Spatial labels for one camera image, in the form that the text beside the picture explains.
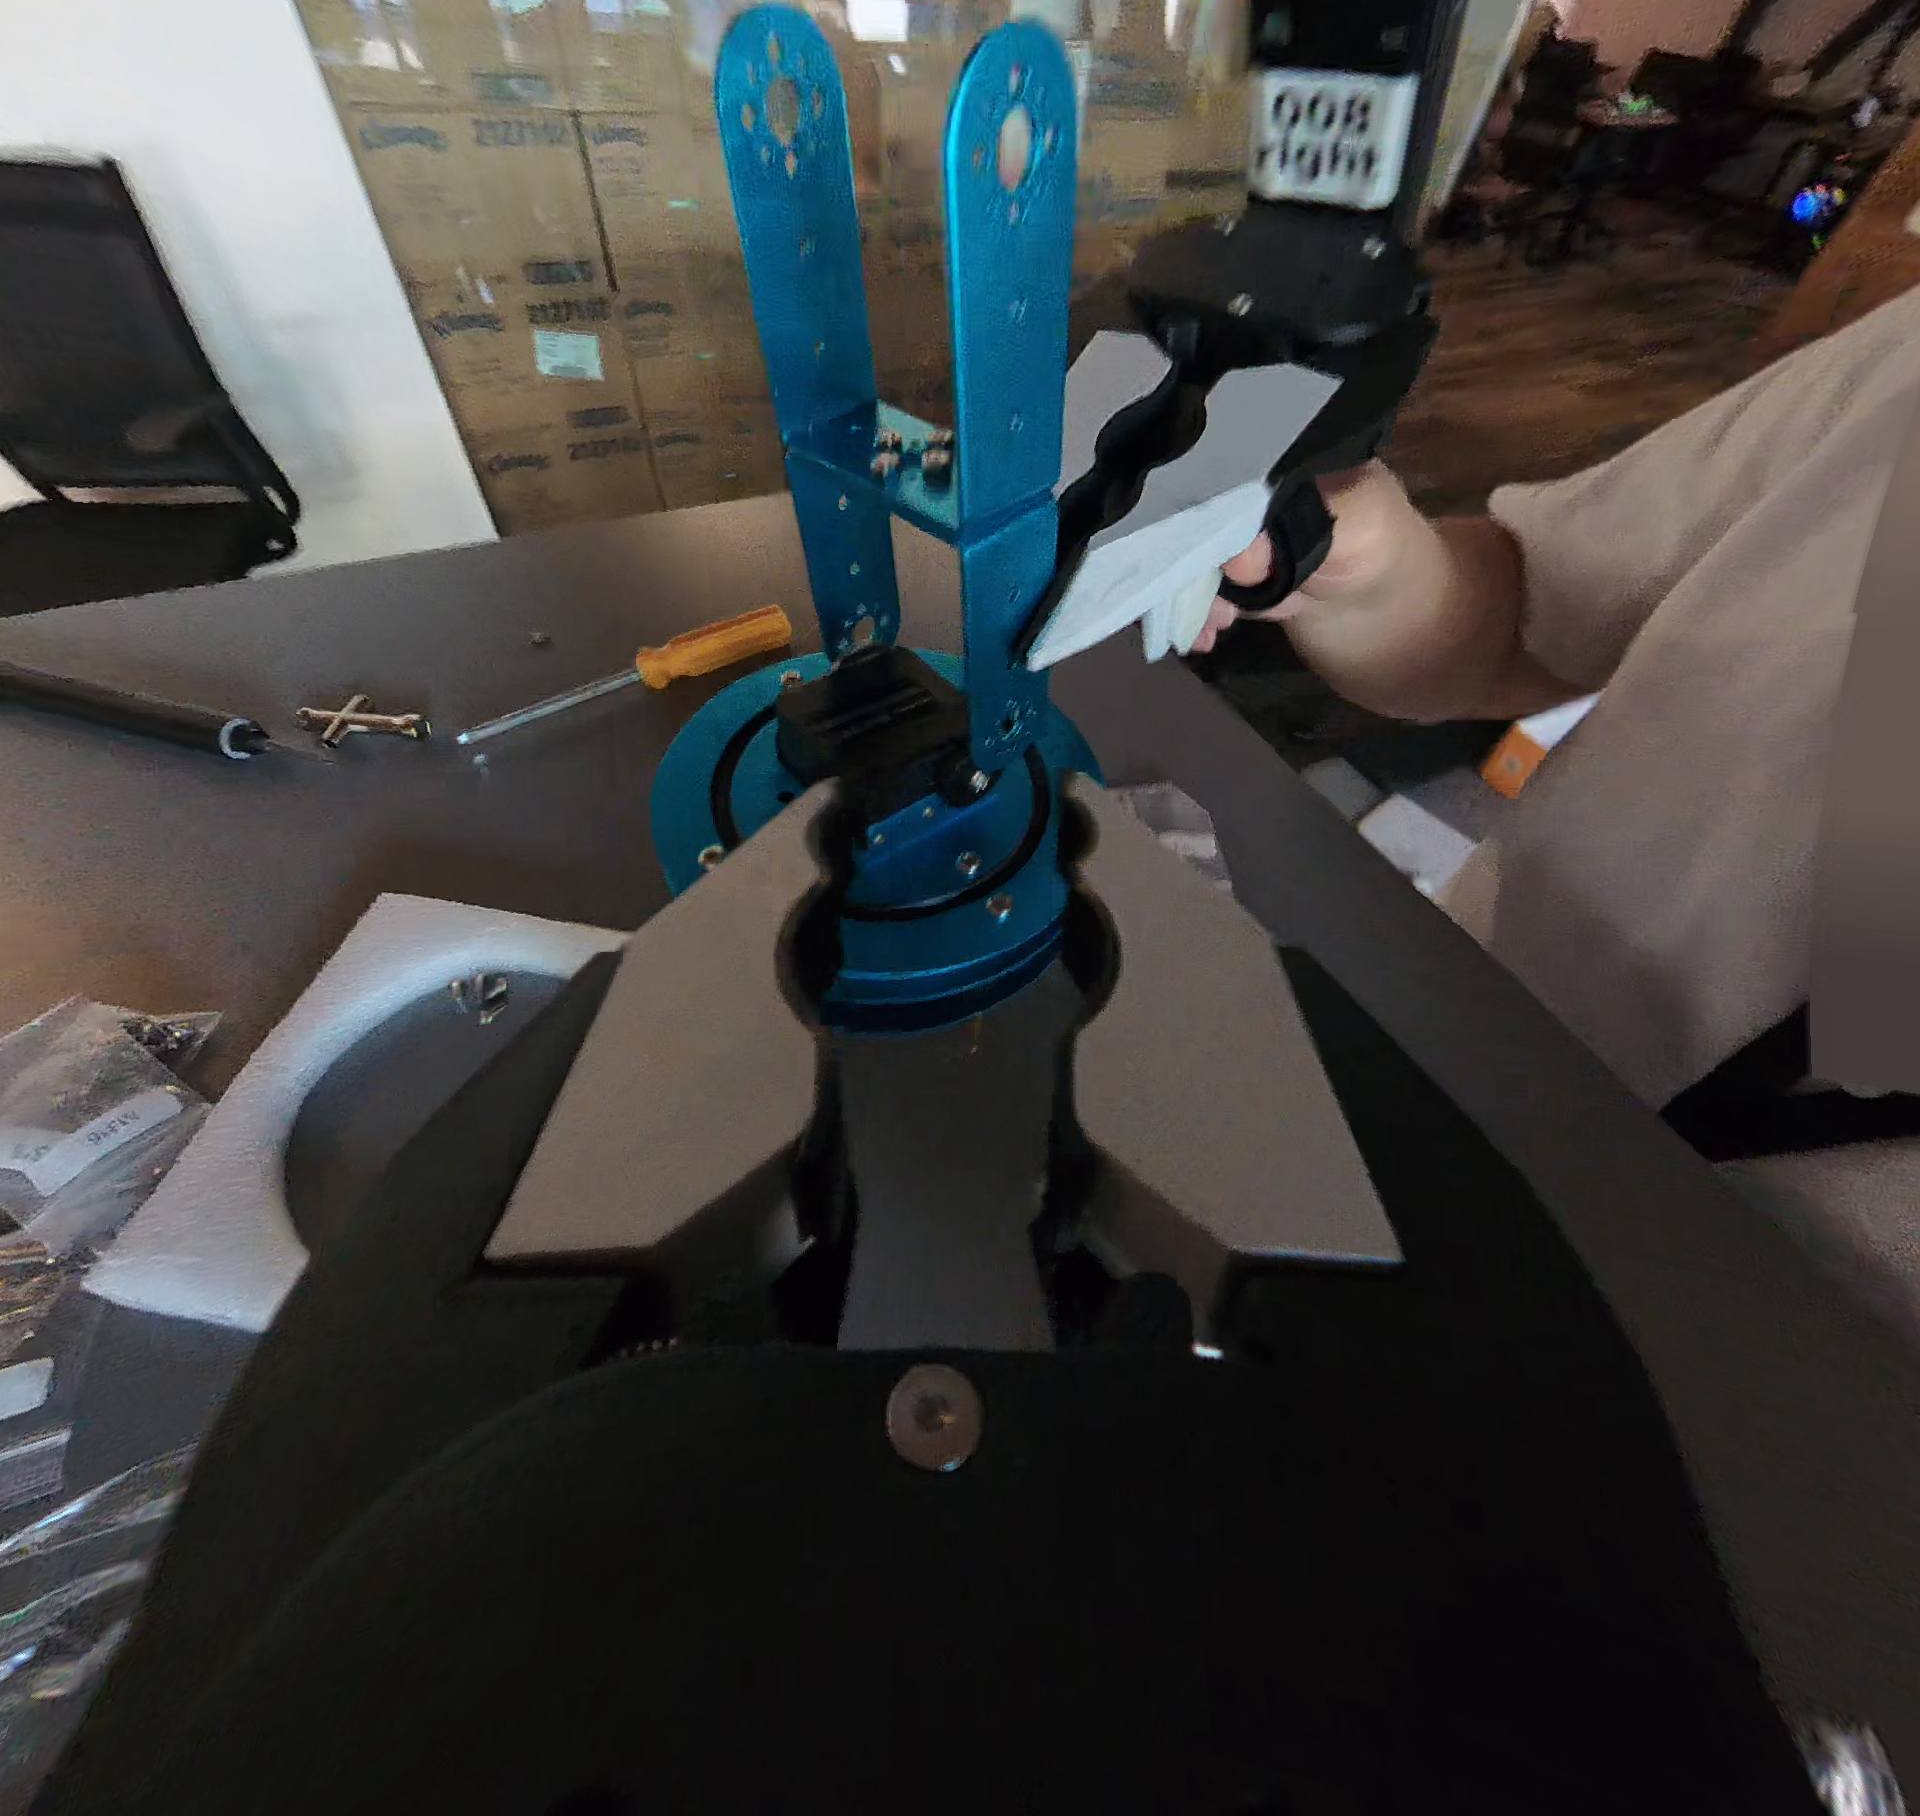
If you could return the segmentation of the person's right hand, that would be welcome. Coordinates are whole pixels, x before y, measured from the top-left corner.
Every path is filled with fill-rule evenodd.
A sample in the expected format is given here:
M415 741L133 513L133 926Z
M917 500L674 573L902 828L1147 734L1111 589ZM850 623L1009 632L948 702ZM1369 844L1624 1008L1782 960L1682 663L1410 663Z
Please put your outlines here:
M1316 482L1328 520L1326 554L1285 600L1250 611L1225 590L1264 590L1281 567L1281 541L1261 533L1222 567L1219 589L1188 650L1212 655L1238 631L1282 636L1292 660L1319 680L1342 687L1356 667L1365 673L1396 628L1391 604L1405 560L1426 546L1426 526L1401 482L1380 459Z

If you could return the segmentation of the group of small screw bags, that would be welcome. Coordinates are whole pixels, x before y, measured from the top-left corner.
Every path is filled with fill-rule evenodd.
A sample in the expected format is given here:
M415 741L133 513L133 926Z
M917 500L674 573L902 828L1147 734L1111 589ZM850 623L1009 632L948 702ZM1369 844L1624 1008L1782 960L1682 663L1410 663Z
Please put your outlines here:
M2 1416L74 1402L96 1319L85 1282L200 1134L189 1067L220 1013L71 997L2 1039Z

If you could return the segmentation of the person's right forearm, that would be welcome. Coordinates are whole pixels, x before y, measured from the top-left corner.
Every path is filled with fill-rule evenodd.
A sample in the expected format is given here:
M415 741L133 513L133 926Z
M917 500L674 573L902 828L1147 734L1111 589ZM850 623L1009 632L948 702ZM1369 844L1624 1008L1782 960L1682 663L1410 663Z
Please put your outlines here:
M1487 515L1396 522L1359 594L1349 698L1415 724L1518 721L1599 695L1539 661L1526 636L1527 570Z

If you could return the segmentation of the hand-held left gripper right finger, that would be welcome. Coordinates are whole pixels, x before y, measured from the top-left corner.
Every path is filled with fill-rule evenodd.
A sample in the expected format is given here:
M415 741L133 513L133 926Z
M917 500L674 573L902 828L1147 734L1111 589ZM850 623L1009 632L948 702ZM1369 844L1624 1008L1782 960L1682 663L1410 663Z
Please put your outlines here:
M1114 795L1069 778L1111 964L1071 1045L1081 1218L1114 1267L1397 1267L1401 1248L1267 929Z

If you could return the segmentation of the black screwdriver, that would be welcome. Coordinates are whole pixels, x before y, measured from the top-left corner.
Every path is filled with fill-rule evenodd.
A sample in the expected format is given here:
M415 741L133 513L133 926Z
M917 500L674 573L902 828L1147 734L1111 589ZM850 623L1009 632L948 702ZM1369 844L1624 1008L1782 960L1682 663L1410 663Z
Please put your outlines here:
M48 674L14 661L2 661L2 704L41 715L212 753L228 763L286 753L316 767L336 768L340 764L329 749L316 747L313 741L295 744L290 737L276 737L256 719L228 704L183 704Z

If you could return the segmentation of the white foam packing piece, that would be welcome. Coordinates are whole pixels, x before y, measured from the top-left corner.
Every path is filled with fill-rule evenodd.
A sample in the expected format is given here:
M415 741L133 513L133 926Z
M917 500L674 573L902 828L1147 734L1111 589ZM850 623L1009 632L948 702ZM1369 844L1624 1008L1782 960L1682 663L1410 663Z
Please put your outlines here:
M261 1333L409 1138L622 946L601 927L384 893L228 1084L91 1293ZM476 971L513 979L486 1027L448 992Z

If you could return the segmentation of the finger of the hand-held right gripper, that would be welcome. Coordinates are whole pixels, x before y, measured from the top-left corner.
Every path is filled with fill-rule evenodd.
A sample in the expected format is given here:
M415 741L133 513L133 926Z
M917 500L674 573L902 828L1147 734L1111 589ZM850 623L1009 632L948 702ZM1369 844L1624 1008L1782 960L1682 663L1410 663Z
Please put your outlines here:
M1338 395L1306 364L1230 371L1205 392L1157 344L1088 344L1068 374L1057 489L1065 560L1023 663L1043 673L1171 605L1252 541L1270 474Z

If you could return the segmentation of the person's white shirt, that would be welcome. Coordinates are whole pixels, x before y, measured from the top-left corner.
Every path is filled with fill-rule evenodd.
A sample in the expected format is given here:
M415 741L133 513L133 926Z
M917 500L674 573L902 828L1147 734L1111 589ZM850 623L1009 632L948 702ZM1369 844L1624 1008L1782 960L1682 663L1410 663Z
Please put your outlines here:
M1490 509L1595 710L1443 896L1917 1344L1917 387L1904 294Z

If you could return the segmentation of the white cardboard box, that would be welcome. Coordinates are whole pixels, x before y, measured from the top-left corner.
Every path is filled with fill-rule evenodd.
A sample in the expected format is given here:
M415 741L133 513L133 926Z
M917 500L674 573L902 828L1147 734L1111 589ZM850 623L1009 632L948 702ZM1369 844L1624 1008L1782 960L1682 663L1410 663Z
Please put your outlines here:
M1446 896L1483 844L1412 795L1384 795L1356 820L1356 832L1429 900Z

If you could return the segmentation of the small clear zip bag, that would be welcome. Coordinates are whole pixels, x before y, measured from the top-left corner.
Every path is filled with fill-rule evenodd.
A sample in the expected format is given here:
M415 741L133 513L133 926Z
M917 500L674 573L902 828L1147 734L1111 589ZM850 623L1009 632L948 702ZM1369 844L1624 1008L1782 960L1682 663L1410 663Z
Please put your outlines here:
M1170 781L1127 786L1116 790L1114 795L1167 851L1205 877L1215 891L1234 893L1233 871L1203 804Z

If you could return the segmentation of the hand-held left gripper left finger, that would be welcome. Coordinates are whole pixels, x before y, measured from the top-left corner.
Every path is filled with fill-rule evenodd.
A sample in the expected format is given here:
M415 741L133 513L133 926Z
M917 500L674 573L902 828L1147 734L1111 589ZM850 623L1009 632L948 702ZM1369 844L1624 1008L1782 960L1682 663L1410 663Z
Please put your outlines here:
M832 791L788 804L651 917L486 1246L494 1267L786 1267L820 1088L793 929L829 871Z

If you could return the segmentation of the orange-handled screwdriver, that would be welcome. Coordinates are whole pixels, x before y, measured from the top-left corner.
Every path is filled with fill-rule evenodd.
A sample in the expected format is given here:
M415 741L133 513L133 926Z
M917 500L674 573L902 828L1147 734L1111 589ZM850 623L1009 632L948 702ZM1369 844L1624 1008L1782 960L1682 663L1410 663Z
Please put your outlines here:
M793 635L793 621L780 605L762 605L645 647L636 652L629 667L611 677L527 704L483 724L473 724L454 737L454 746L476 749L521 728L610 702L629 689L663 690L676 682L712 677L743 661L784 652L793 642Z

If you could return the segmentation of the metal cross wrench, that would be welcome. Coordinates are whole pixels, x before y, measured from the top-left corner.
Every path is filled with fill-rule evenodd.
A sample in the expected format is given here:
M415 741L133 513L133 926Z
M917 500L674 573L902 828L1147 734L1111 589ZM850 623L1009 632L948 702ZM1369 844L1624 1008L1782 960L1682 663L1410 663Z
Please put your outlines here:
M375 734L380 738L430 744L436 734L425 713L412 710L397 713L375 710L365 693L333 707L301 705L298 710L298 727L325 749L338 749L352 737Z

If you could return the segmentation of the orange box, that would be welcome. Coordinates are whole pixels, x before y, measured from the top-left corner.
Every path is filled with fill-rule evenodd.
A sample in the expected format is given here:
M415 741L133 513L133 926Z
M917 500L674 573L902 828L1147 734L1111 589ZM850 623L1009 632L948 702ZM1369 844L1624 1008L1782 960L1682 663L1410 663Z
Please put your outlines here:
M1556 704L1504 728L1479 767L1481 783L1504 800L1518 797L1543 759L1597 707L1597 695Z

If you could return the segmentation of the black office chair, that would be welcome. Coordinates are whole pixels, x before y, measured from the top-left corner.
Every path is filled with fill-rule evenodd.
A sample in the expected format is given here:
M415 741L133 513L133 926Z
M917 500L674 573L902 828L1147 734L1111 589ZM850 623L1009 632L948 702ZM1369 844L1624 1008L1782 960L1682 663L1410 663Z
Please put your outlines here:
M2 616L207 589L300 551L301 500L212 364L117 167L2 163Z

